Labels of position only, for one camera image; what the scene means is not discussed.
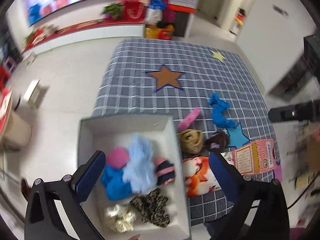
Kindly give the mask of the light blue fuzzy cloth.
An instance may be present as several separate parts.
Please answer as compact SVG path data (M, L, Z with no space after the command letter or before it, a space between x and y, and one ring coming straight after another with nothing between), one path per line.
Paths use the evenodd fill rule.
M146 194L157 185L152 143L134 134L128 145L128 153L130 159L123 168L123 181L130 183L132 193Z

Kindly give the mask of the small blue cloth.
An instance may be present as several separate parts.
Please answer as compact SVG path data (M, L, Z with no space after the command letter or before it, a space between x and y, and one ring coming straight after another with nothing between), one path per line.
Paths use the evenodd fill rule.
M230 107L230 104L227 101L220 99L217 93L213 93L210 96L208 104L212 107L212 121L216 127L225 129L236 128L237 123L224 116L225 111Z

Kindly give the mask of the grey checked rug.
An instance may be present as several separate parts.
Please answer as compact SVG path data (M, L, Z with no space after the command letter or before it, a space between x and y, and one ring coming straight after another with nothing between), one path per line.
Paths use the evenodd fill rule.
M192 128L208 138L216 131L208 100L213 93L230 105L225 116L239 122L250 140L274 139L268 110L239 55L190 43L127 38L117 45L103 77L93 115L169 114L176 124L200 108Z

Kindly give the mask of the pink sponge bar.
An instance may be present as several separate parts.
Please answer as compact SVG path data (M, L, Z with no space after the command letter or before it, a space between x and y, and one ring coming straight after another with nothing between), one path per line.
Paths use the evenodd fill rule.
M183 132L189 128L189 126L196 120L201 113L199 107L193 109L178 125L177 131Z

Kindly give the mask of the white gift bag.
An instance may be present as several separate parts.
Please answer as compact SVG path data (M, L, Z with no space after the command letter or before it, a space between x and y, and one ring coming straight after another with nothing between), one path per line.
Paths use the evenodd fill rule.
M146 10L145 23L156 25L163 18L163 10L167 5L161 0L152 0Z

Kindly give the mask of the leopard print cloth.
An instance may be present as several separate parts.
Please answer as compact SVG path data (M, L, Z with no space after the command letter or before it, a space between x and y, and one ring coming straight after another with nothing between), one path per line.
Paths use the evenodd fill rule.
M166 228L170 224L170 216L166 211L168 200L158 187L146 195L135 196L130 200L130 205L140 213L142 223Z

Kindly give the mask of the pink and navy knit sock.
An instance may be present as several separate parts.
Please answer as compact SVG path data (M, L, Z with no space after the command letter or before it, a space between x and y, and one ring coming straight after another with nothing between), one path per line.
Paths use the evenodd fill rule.
M166 158L158 158L155 160L155 175L157 177L157 185L167 185L175 180L175 166Z

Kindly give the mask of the pink printed carton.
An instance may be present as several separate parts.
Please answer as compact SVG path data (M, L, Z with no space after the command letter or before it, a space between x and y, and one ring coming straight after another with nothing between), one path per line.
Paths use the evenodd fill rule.
M230 152L221 153L241 175L256 175L276 168L273 139L259 139Z

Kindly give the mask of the bright blue cloth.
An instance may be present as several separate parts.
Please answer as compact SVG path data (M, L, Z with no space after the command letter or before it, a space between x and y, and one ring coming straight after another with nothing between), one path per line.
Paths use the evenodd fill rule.
M123 181L123 169L106 165L100 178L109 200L116 201L132 195L129 182Z

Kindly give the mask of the floral printed cloth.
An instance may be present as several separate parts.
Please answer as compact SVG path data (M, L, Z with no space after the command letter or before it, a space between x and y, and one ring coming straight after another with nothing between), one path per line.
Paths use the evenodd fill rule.
M210 169L208 156L184 159L182 167L188 197L201 196L221 189Z

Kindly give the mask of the yellow red gift box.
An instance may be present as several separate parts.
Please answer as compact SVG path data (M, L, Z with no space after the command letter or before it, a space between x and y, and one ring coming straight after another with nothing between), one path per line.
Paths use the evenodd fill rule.
M157 40L171 40L175 31L175 25L169 22L158 22L145 26L145 38Z

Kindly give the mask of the potted green plant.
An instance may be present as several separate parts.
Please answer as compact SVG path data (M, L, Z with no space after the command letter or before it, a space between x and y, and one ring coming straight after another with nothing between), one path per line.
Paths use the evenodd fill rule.
M106 20L117 21L124 16L124 4L123 3L111 3L105 6L101 12Z

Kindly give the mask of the cream fuzzy cloth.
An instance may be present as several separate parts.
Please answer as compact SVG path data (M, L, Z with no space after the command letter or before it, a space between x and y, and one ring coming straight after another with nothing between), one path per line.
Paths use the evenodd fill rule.
M104 213L104 224L110 230L124 233L134 230L136 213L129 206L118 205L108 207Z

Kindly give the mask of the dark brown knit item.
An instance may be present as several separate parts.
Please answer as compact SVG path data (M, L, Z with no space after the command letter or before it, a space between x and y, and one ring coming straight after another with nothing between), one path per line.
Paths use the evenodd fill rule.
M230 143L230 137L223 130L218 130L205 143L205 149L209 152L221 153Z

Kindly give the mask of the pink fuzzy cloth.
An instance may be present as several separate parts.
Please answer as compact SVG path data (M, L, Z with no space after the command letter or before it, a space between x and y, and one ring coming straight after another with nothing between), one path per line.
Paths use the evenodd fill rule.
M127 149L116 147L106 156L106 165L109 165L115 169L120 169L127 164L129 159L130 158Z

